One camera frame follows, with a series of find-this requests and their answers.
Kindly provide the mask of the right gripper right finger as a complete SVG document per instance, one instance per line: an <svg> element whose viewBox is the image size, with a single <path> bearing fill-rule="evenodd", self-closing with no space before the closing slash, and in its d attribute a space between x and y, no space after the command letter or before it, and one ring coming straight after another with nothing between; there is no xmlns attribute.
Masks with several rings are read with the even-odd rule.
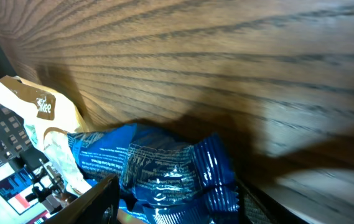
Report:
<svg viewBox="0 0 354 224"><path fill-rule="evenodd" d="M238 214L244 224L306 224L268 194L245 180L237 180Z"/></svg>

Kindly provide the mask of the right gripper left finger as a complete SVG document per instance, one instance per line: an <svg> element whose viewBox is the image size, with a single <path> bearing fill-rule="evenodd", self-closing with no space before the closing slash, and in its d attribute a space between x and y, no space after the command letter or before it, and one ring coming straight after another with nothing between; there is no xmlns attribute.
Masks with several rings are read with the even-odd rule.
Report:
<svg viewBox="0 0 354 224"><path fill-rule="evenodd" d="M44 224L117 224L119 200L119 179L110 175Z"/></svg>

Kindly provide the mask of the beige brown cookie bag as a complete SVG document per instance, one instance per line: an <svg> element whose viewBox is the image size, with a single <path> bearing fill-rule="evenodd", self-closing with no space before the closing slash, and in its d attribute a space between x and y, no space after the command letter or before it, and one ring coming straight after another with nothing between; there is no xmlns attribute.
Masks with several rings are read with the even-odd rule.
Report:
<svg viewBox="0 0 354 224"><path fill-rule="evenodd" d="M83 178L68 145L68 135L89 131L75 104L63 94L21 77L0 79L0 104L24 120L33 146L44 153L78 194L91 185Z"/></svg>

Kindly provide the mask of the blue snack bar wrapper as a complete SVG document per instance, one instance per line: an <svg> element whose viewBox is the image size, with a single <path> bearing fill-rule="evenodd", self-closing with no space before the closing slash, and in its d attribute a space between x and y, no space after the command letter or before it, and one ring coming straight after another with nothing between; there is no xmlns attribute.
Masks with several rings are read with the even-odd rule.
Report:
<svg viewBox="0 0 354 224"><path fill-rule="evenodd" d="M91 184L115 174L120 208L148 223L238 223L238 191L219 135L195 144L161 128L126 124L74 133L68 145Z"/></svg>

